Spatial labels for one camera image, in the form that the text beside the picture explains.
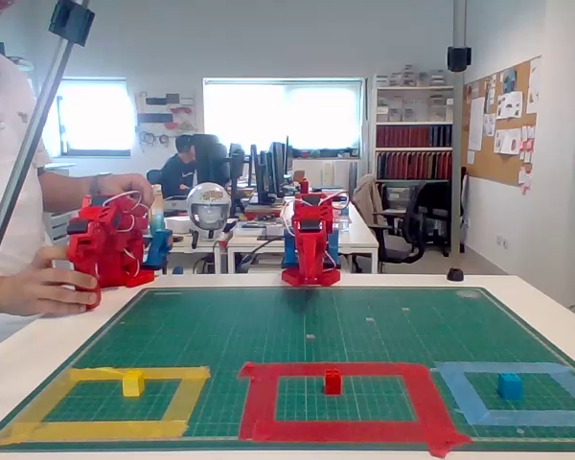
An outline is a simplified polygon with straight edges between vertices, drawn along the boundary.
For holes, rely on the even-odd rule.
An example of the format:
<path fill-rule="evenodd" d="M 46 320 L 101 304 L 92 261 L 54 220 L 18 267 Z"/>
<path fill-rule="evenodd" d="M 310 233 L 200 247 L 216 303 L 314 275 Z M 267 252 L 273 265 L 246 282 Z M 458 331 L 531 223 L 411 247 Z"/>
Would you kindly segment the person's left hand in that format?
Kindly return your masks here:
<path fill-rule="evenodd" d="M 144 176 L 138 173 L 99 175 L 92 187 L 94 192 L 104 196 L 115 196 L 126 192 L 138 193 L 141 203 L 151 206 L 154 191 Z"/>

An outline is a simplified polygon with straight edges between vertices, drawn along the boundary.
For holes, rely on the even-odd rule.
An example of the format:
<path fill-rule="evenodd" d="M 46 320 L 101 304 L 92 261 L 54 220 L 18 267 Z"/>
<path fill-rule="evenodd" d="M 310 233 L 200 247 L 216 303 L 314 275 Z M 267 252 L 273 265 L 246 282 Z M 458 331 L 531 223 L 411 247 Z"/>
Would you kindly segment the person's right hand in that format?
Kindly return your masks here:
<path fill-rule="evenodd" d="M 59 268 L 65 261 L 64 246 L 39 249 L 22 271 L 2 279 L 0 308 L 21 316 L 81 313 L 99 300 L 97 280 L 73 269 Z"/>

